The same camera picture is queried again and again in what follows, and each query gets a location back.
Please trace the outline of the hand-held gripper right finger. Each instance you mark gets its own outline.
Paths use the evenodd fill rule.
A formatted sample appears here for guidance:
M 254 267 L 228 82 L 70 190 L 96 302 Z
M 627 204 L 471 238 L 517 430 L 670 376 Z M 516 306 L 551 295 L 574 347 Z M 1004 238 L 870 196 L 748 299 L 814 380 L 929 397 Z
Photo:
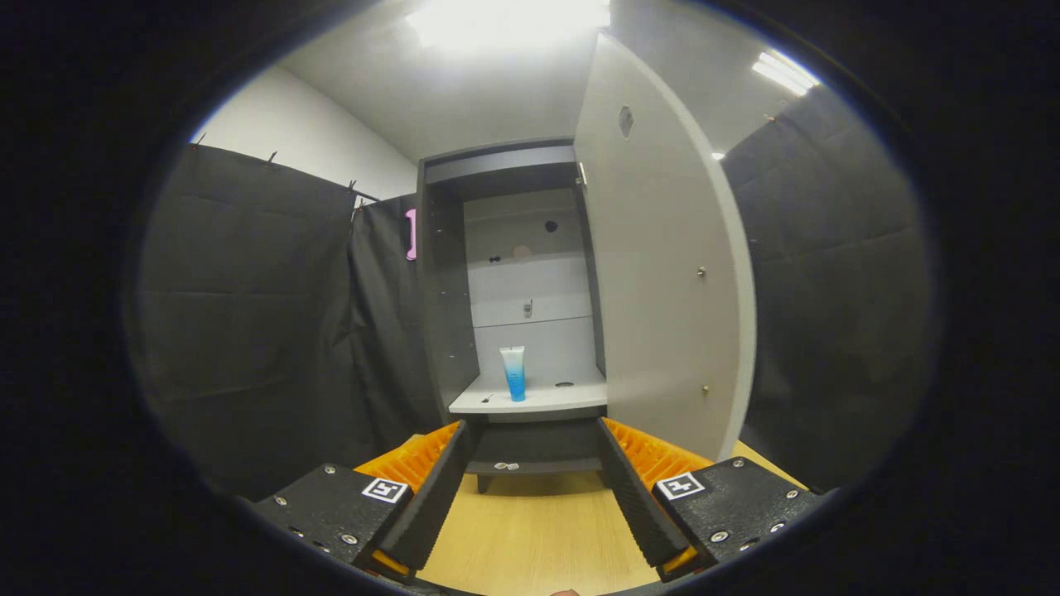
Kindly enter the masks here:
M 757 550 L 826 499 L 746 457 L 711 461 L 607 416 L 595 426 L 605 481 L 662 582 Z

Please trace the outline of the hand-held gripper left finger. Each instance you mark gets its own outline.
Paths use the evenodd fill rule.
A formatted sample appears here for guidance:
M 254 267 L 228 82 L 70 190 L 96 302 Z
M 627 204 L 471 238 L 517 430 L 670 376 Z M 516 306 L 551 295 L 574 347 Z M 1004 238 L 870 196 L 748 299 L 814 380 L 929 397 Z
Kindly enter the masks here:
M 249 508 L 315 553 L 410 585 L 431 557 L 472 453 L 472 427 L 457 421 L 356 468 L 319 464 Z

